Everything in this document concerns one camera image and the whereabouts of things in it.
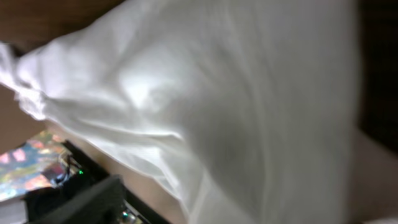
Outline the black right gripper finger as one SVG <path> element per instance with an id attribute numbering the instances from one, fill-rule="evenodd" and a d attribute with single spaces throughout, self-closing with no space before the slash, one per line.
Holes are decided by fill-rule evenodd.
<path id="1" fill-rule="evenodd" d="M 109 176 L 82 191 L 33 224 L 118 223 L 123 218 L 125 189 L 121 178 Z"/>

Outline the white t-shirt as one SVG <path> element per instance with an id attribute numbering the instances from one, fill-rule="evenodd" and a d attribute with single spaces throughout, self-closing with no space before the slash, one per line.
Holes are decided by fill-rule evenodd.
<path id="1" fill-rule="evenodd" d="M 358 104 L 347 0 L 125 1 L 1 83 L 152 177 L 189 223 L 344 223 Z"/>

